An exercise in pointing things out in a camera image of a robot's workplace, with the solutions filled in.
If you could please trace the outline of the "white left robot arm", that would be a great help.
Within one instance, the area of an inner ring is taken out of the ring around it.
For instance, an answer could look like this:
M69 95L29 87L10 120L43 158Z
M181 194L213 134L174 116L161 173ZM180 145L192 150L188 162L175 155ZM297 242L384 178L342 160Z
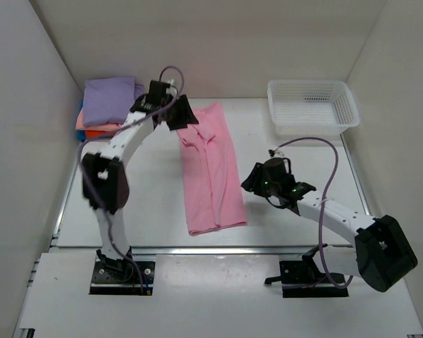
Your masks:
M122 126L96 152L79 155L82 194L93 210L102 239L97 252L104 270L117 280L141 275L125 234L123 209L130 196L126 167L142 142L165 123L170 130L198 122L183 86L153 80L147 93L136 98Z

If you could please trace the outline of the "pink t-shirt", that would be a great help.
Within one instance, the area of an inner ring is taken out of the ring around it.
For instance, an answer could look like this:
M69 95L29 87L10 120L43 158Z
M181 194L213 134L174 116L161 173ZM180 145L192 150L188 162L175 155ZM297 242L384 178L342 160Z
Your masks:
M219 102L193 111L198 124L177 131L189 235L247 222L235 148Z

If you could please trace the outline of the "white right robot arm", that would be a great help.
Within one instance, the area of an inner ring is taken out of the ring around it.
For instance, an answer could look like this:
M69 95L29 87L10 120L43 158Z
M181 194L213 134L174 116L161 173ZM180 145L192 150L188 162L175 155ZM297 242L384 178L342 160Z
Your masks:
M322 244L304 253L294 271L306 283L319 283L327 273L352 275L386 292L418 264L395 218L375 218L325 199L316 187L294 178L287 158L256 163L241 187L266 201L277 198L277 209L316 221L320 229L327 228L349 243L349 247Z

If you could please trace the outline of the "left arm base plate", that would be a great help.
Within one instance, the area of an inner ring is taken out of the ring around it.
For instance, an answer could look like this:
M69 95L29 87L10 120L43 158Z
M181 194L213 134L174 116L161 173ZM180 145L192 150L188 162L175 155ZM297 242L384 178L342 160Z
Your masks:
M94 262L90 281L91 295L151 296L154 292L155 261L136 261L142 278L134 271L134 265L126 262L121 269L100 261Z

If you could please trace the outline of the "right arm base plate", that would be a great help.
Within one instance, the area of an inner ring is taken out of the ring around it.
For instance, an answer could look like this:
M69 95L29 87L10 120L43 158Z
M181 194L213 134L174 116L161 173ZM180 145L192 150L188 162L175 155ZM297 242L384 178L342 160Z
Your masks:
M284 299L299 298L345 298L349 296L348 289L339 289L329 281L324 274L313 275L306 268L304 261L280 261L279 275L267 277L265 286L281 284Z

